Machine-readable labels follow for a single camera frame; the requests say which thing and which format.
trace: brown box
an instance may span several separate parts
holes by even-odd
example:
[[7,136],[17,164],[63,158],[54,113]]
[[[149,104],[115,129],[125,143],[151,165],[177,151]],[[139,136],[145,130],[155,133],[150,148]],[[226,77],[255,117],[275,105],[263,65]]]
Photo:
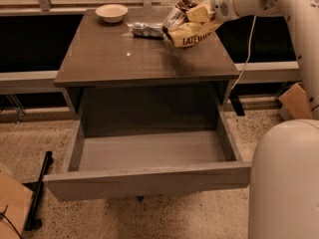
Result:
[[294,84],[279,101],[283,105],[280,115],[284,120],[313,119],[302,84]]

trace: concrete floor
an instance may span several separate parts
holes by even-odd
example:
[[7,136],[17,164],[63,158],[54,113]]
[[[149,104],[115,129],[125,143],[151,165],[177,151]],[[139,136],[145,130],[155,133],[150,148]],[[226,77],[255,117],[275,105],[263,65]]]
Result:
[[[244,160],[261,137],[281,122],[277,109],[226,113]],[[59,172],[70,141],[68,110],[27,110],[21,123],[13,111],[0,114],[0,170],[20,182],[37,180],[44,154],[53,151],[49,173]],[[45,188],[38,211],[43,226],[23,238],[60,239],[240,239],[247,238],[249,188],[174,196],[59,202]]]

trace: open drawer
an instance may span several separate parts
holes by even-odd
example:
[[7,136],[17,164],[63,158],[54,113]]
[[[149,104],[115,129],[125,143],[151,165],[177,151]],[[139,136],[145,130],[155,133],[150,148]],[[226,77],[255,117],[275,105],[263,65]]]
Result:
[[213,83],[85,88],[61,174],[60,200],[245,187],[241,161]]

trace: bowl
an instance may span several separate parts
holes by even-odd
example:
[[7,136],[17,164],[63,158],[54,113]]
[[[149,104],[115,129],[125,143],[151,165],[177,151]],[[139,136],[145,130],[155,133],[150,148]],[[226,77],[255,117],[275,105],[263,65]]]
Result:
[[99,7],[96,14],[107,23],[118,23],[128,13],[128,7],[121,4],[107,4]]

